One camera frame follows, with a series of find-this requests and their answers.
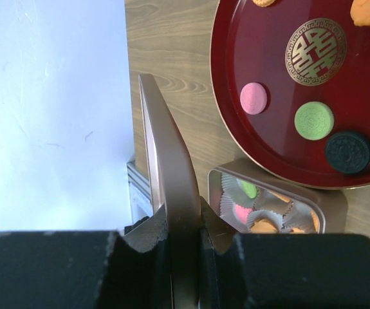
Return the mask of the tin lid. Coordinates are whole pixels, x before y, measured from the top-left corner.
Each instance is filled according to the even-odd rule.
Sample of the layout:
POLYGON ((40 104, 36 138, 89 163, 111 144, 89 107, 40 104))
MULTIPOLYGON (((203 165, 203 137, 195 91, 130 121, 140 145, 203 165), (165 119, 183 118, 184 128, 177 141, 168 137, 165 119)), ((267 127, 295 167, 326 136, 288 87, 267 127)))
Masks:
POLYGON ((151 198, 164 209, 173 308, 222 308, 216 258, 236 230, 200 196, 189 151, 153 75, 138 78, 151 198))

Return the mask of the orange swirl cookie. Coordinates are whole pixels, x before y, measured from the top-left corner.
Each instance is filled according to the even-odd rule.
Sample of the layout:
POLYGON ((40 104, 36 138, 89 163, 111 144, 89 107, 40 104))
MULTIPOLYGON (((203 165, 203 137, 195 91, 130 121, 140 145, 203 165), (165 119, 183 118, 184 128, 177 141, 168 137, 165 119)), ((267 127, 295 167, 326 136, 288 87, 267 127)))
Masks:
POLYGON ((250 232, 254 234, 278 234, 279 229, 268 219, 255 220, 250 228, 250 232))

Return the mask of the tan waffle biscuit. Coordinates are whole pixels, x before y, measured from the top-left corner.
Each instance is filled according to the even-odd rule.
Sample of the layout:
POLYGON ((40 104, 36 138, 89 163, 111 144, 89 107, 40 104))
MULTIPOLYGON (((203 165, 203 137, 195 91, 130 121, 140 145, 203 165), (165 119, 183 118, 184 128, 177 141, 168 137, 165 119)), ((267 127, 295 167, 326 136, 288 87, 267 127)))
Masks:
POLYGON ((310 214, 311 214, 311 218, 312 218, 313 227, 315 229, 315 232, 319 233, 319 229, 320 229, 319 218, 318 218, 317 214, 315 213, 315 211, 310 211, 310 214))

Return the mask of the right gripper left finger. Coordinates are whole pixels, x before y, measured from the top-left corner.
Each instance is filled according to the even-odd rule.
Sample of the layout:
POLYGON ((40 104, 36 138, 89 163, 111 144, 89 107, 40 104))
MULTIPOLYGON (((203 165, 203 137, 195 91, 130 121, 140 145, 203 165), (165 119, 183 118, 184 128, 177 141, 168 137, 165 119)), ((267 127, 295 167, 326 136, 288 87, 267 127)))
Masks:
POLYGON ((0 308, 170 308, 164 210, 115 230, 0 232, 0 308))

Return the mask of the tan round biscuit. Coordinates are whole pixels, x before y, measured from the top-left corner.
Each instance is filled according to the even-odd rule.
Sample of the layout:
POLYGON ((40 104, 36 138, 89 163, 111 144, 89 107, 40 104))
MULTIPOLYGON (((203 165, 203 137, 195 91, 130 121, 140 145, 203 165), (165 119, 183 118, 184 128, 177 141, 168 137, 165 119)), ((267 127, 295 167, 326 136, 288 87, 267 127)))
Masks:
POLYGON ((282 194, 279 194, 277 192, 273 192, 273 191, 268 191, 269 194, 271 194, 272 196, 275 196, 276 198, 282 200, 284 203, 291 203, 291 199, 287 196, 284 196, 282 194))

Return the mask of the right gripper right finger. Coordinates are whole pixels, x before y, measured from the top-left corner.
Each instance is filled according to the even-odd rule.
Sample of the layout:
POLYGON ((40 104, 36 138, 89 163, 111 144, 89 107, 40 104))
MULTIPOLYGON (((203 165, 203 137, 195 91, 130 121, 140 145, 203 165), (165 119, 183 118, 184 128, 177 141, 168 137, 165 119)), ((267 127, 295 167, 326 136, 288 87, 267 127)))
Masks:
POLYGON ((245 234, 200 205, 200 308, 370 308, 370 238, 245 234))

